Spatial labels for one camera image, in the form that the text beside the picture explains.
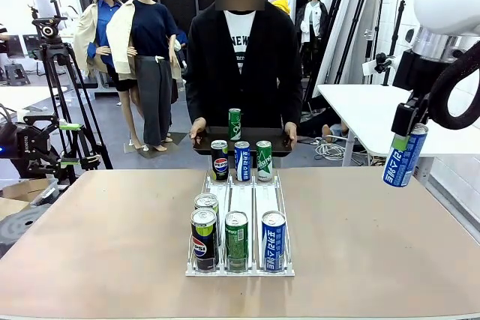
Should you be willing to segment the person's right hand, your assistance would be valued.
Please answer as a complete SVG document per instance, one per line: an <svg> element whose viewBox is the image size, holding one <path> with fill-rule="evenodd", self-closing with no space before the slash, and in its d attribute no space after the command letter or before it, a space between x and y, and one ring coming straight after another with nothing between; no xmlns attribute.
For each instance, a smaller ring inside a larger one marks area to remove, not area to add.
<svg viewBox="0 0 480 320"><path fill-rule="evenodd" d="M202 133L206 129L206 120L203 117L197 118L191 126L190 129L190 140L193 144L200 143L202 138Z"/></svg>

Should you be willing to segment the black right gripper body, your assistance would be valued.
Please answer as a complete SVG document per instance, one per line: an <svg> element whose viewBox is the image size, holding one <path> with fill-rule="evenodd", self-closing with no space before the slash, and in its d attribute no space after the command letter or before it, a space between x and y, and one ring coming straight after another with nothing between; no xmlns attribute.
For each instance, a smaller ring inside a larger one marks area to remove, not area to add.
<svg viewBox="0 0 480 320"><path fill-rule="evenodd" d="M414 53L404 51L395 71L393 86L414 92L430 92L440 74L449 63L433 61Z"/></svg>

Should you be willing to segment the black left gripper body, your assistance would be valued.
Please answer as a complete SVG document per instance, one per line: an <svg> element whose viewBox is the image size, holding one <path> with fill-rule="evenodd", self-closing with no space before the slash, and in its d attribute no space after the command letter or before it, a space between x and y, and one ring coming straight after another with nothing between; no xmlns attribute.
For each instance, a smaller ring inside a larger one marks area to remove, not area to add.
<svg viewBox="0 0 480 320"><path fill-rule="evenodd" d="M49 155L50 133L23 123L7 122L1 125L1 158L37 159Z"/></svg>

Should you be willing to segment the person's left hand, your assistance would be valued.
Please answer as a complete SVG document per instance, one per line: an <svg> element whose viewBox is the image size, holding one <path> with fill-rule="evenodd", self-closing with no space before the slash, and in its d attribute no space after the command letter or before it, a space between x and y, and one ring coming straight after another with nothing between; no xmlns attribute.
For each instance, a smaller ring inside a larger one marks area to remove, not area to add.
<svg viewBox="0 0 480 320"><path fill-rule="evenodd" d="M298 140L298 137L297 137L297 125L293 122L287 122L285 125L284 125L284 132L285 134L287 135L288 137L288 141L289 141L289 146L291 147L291 149L293 150L297 144L297 140Z"/></svg>

